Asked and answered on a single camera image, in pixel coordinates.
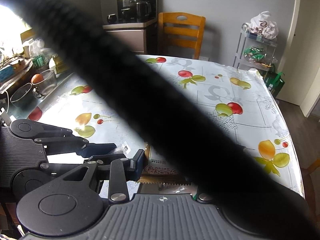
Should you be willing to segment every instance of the window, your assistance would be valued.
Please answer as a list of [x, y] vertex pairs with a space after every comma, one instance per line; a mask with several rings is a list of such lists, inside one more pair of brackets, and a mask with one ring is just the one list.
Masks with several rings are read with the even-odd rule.
[[19, 53], [22, 49], [20, 33], [23, 33], [30, 27], [11, 10], [1, 5], [0, 15], [0, 52], [8, 57], [12, 57], [12, 51]]

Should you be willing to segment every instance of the white door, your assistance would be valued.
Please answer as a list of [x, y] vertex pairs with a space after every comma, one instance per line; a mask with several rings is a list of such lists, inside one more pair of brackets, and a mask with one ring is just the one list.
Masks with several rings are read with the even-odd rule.
[[295, 36], [282, 70], [285, 85], [277, 98], [300, 106], [305, 115], [320, 92], [320, 86], [314, 83], [317, 78], [320, 84], [319, 26], [320, 0], [300, 0]]

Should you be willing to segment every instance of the green bag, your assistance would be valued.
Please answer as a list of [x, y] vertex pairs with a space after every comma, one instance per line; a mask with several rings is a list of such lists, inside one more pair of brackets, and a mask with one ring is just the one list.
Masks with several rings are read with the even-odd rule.
[[284, 85], [284, 80], [281, 78], [282, 74], [282, 72], [277, 74], [275, 72], [269, 71], [264, 77], [264, 83], [266, 84], [266, 87], [274, 98], [276, 98]]

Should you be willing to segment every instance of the wooden floor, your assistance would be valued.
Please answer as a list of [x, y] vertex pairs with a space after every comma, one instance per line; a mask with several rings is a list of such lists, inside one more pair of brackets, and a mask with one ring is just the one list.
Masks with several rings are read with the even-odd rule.
[[[319, 117], [306, 118], [299, 106], [281, 100], [279, 108], [292, 137], [300, 167], [307, 168], [320, 158]], [[316, 193], [317, 214], [320, 214], [320, 169], [311, 174], [311, 179]]]

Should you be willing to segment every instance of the coffee maker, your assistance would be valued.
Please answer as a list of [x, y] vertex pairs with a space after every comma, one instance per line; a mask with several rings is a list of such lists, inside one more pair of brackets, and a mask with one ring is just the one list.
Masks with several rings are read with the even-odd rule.
[[146, 22], [158, 15], [157, 0], [117, 0], [119, 22]]

